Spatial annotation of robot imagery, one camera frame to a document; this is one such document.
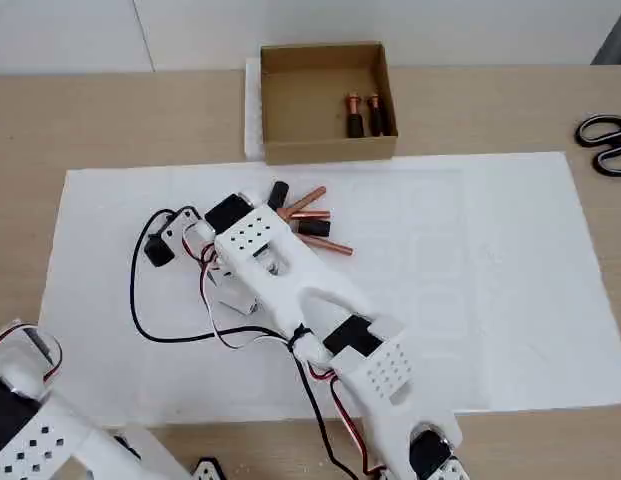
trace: cardboard box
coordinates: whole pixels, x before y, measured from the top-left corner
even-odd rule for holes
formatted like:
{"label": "cardboard box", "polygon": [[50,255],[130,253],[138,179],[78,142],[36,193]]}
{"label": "cardboard box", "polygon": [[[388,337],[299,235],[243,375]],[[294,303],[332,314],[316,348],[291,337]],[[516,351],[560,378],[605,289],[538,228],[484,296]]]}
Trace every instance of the cardboard box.
{"label": "cardboard box", "polygon": [[[347,138],[350,92],[362,97],[364,138]],[[372,93],[385,104],[390,136],[370,136],[366,99]],[[377,160],[394,154],[399,133],[381,43],[263,47],[261,100],[269,164]]]}

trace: wooden tabletop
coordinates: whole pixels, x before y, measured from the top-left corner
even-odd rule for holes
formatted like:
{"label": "wooden tabletop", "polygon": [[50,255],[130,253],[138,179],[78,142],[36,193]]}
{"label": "wooden tabletop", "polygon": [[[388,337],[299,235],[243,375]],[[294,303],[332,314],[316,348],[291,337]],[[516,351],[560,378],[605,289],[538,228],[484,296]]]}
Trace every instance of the wooden tabletop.
{"label": "wooden tabletop", "polygon": [[[391,81],[398,155],[567,153],[621,331],[621,179],[596,175],[572,142],[587,114],[621,113],[621,66],[405,68]],[[237,161],[242,138],[242,72],[0,77],[0,325],[38,318],[67,169]],[[621,480],[621,406],[460,423],[474,479]],[[343,429],[330,431],[357,468]],[[344,478],[312,422],[157,434],[188,467],[218,456],[229,478]]]}

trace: copper terminal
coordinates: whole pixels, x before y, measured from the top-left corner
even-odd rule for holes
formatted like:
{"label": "copper terminal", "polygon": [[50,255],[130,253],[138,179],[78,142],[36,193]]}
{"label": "copper terminal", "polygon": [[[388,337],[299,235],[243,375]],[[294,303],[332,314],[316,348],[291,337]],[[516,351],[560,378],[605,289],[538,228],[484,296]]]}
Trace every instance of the copper terminal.
{"label": "copper terminal", "polygon": [[354,250],[350,247],[346,247],[345,245],[339,245],[338,243],[324,240],[323,238],[312,237],[310,235],[302,235],[300,233],[297,233],[296,235],[303,243],[311,247],[323,248],[325,250],[331,250],[333,252],[347,256],[351,256],[354,253]]}
{"label": "copper terminal", "polygon": [[376,93],[370,95],[368,101],[370,102],[370,107],[379,108],[379,95],[377,95]]}
{"label": "copper terminal", "polygon": [[361,97],[356,93],[349,93],[346,97],[346,103],[348,105],[348,113],[350,115],[359,114],[359,104],[361,103]]}
{"label": "copper terminal", "polygon": [[278,208],[277,213],[279,214],[281,218],[288,221],[290,219],[290,215],[292,215],[293,213],[297,213],[302,208],[307,207],[312,202],[314,202],[317,198],[325,195],[326,191],[327,191],[326,187],[324,186],[317,187],[313,191],[311,191],[309,194],[307,194],[305,197],[303,197],[301,200],[296,201],[289,207]]}
{"label": "copper terminal", "polygon": [[290,215],[291,220],[302,219],[330,220],[330,210],[301,210]]}

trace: black scissor handle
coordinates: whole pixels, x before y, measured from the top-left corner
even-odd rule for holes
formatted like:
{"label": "black scissor handle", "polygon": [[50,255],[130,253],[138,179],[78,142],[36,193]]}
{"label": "black scissor handle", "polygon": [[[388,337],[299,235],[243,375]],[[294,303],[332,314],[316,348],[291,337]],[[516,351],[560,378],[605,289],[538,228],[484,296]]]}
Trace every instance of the black scissor handle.
{"label": "black scissor handle", "polygon": [[[586,136],[585,131],[592,125],[597,125],[597,124],[613,125],[613,126],[618,127],[618,129],[613,132],[604,133],[603,135],[599,135],[598,137]],[[599,145],[610,145],[610,144],[620,143],[621,142],[621,116],[620,115],[609,115],[609,114],[593,115],[592,117],[586,119],[584,122],[582,122],[577,127],[577,130],[574,132],[574,139],[582,147],[597,147]]]}
{"label": "black scissor handle", "polygon": [[606,177],[621,177],[621,168],[612,168],[608,165],[613,158],[621,156],[621,143],[613,145],[609,150],[595,155],[592,160],[592,167],[601,175]]}

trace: black plastic part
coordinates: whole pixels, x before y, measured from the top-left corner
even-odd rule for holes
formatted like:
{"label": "black plastic part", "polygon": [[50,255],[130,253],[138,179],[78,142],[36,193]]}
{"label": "black plastic part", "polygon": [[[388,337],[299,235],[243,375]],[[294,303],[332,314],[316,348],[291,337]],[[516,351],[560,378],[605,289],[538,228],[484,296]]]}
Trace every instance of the black plastic part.
{"label": "black plastic part", "polygon": [[361,355],[370,356],[381,345],[381,340],[368,332],[370,322],[358,315],[351,315],[323,341],[323,345],[337,355],[347,346],[351,346]]}
{"label": "black plastic part", "polygon": [[229,195],[205,215],[206,221],[217,235],[221,235],[252,211],[252,207],[239,195]]}
{"label": "black plastic part", "polygon": [[215,470],[219,474],[219,478],[221,480],[226,480],[226,476],[223,473],[223,469],[221,468],[221,464],[219,463],[219,460],[217,460],[217,457],[201,457],[199,461],[197,462],[197,466],[194,468],[195,470],[199,468],[199,465],[201,465],[201,462],[212,463],[214,465]]}
{"label": "black plastic part", "polygon": [[119,445],[121,445],[123,448],[125,448],[131,454],[133,454],[135,457],[141,460],[141,455],[139,455],[139,452],[137,452],[134,448],[132,448],[125,438],[123,438],[121,435],[114,435],[112,438],[114,438],[117,441],[117,443],[119,443]]}
{"label": "black plastic part", "polygon": [[381,131],[386,137],[389,137],[392,135],[392,123],[383,98],[379,98],[379,112],[381,113]]}
{"label": "black plastic part", "polygon": [[327,220],[299,220],[297,232],[315,237],[330,236],[330,222]]}
{"label": "black plastic part", "polygon": [[363,118],[359,113],[349,113],[347,119],[348,138],[363,137]]}
{"label": "black plastic part", "polygon": [[12,393],[0,380],[0,452],[40,408],[39,402]]}
{"label": "black plastic part", "polygon": [[174,258],[174,252],[156,233],[148,235],[148,241],[143,247],[143,251],[155,267],[162,267]]}
{"label": "black plastic part", "polygon": [[383,116],[379,108],[370,105],[370,134],[380,137],[383,133]]}
{"label": "black plastic part", "polygon": [[427,480],[450,457],[450,446],[433,430],[425,430],[410,442],[410,465],[419,480]]}
{"label": "black plastic part", "polygon": [[286,182],[282,182],[280,180],[274,182],[274,186],[270,192],[270,197],[268,198],[268,206],[274,211],[276,211],[277,208],[283,207],[286,203],[286,197],[288,196],[289,189],[290,187]]}

